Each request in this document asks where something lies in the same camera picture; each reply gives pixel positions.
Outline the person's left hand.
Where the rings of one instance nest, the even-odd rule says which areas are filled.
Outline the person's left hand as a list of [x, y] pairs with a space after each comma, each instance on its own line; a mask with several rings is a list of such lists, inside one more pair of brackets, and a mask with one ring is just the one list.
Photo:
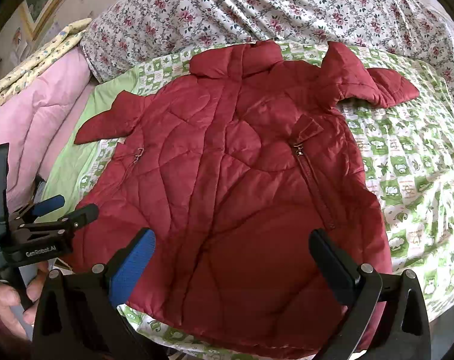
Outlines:
[[[32, 326], [35, 323], [38, 300], [45, 280], [49, 274], [49, 263], [40, 262], [37, 264], [37, 275], [27, 287], [27, 295], [33, 305], [23, 312], [23, 321]], [[28, 336], [19, 319], [14, 315], [12, 307], [20, 305], [18, 292], [7, 283], [0, 282], [0, 320], [14, 336], [21, 340], [27, 340]]]

